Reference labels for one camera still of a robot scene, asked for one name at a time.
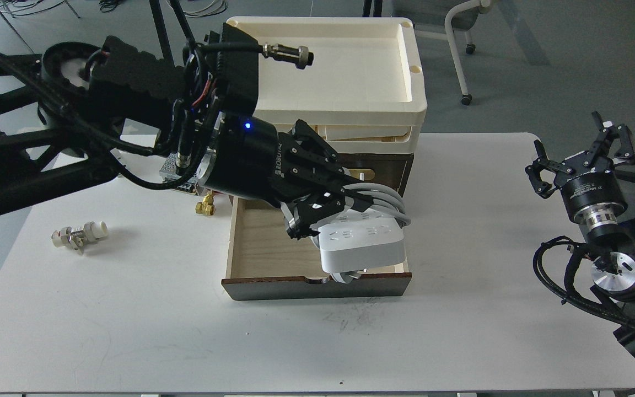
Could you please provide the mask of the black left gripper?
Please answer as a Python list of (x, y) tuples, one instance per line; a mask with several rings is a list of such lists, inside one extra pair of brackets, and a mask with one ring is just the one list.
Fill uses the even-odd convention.
[(360, 183), (305, 121), (289, 132), (252, 116), (223, 115), (197, 169), (199, 186), (280, 204), (292, 239), (315, 237), (343, 211), (363, 213), (373, 197), (343, 188)]

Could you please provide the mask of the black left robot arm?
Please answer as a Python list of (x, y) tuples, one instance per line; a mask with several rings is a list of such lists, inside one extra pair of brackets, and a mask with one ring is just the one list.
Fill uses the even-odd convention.
[(287, 234), (313, 237), (374, 198), (303, 120), (279, 132), (254, 117), (260, 56), (312, 65), (306, 47), (261, 44), (224, 24), (183, 49), (184, 65), (109, 36), (43, 55), (0, 53), (0, 214), (108, 183), (199, 186), (284, 211)]

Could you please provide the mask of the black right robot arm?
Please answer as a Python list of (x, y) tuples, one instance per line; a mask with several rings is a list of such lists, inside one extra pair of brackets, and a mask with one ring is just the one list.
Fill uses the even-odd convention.
[(589, 149), (557, 162), (542, 142), (525, 172), (537, 196), (559, 192), (572, 223), (582, 224), (583, 242), (559, 236), (542, 242), (532, 257), (537, 279), (562, 304), (618, 324), (617, 342), (635, 358), (635, 218), (620, 222), (628, 208), (619, 181), (635, 184), (632, 131), (592, 113), (598, 136)]

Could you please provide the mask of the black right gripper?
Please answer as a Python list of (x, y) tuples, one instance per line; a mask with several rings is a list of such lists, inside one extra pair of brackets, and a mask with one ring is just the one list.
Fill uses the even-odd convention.
[(586, 223), (588, 214), (594, 210), (610, 210), (615, 218), (628, 208), (614, 169), (635, 165), (632, 133), (625, 124), (602, 120), (598, 111), (593, 111), (591, 116), (598, 135), (590, 149), (584, 152), (583, 166), (588, 171), (579, 173), (572, 166), (550, 160), (539, 139), (533, 142), (537, 157), (525, 168), (532, 189), (543, 199), (548, 199), (557, 187), (544, 181), (540, 173), (563, 174), (560, 192), (572, 223)]

